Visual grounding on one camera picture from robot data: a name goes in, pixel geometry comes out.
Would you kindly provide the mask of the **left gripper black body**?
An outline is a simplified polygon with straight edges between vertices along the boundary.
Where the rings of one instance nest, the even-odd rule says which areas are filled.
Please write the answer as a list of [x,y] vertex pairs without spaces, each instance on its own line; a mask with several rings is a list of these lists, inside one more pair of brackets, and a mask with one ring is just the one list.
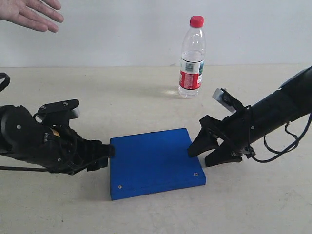
[[57,144],[57,164],[49,166],[50,173],[74,175],[87,170],[87,159],[97,157],[100,140],[82,138],[75,130],[65,126],[52,126],[52,142]]

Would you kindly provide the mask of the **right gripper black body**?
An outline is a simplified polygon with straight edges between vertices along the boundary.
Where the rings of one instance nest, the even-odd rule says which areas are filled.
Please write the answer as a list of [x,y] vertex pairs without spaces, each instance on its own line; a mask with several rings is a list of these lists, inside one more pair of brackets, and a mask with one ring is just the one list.
[[243,110],[225,117],[223,120],[215,119],[209,115],[200,119],[201,127],[216,128],[220,131],[219,138],[228,145],[232,151],[245,154],[247,158],[255,155],[251,146],[251,127],[253,124],[253,108],[244,107]]

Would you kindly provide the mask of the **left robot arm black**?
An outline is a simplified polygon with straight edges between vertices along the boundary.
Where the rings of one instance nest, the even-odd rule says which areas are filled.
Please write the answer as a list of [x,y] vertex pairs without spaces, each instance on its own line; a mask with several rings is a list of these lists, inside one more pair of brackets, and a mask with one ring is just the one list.
[[0,154],[37,166],[3,167],[3,170],[74,175],[84,169],[107,167],[108,159],[115,155],[114,146],[82,138],[69,126],[70,119],[68,110],[38,112],[33,116],[24,106],[2,106]]

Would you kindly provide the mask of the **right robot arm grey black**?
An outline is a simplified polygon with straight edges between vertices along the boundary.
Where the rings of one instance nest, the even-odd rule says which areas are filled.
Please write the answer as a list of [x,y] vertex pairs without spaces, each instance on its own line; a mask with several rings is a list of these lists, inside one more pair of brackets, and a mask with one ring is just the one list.
[[268,163],[295,149],[312,120],[308,120],[300,136],[293,135],[294,142],[284,150],[276,151],[266,146],[275,154],[270,159],[256,158],[251,144],[281,126],[287,128],[291,122],[312,114],[312,69],[309,67],[300,71],[252,106],[243,105],[223,88],[216,89],[213,98],[232,114],[223,120],[209,115],[200,119],[201,129],[189,146],[188,155],[195,157],[211,151],[205,157],[206,167],[241,162],[242,156]]

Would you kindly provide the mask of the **person's bare hand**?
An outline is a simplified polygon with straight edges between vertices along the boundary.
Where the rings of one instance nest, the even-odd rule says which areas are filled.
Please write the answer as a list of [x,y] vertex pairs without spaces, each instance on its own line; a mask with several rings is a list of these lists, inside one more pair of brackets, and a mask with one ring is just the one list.
[[58,0],[2,0],[0,19],[38,32],[58,32],[64,22]]

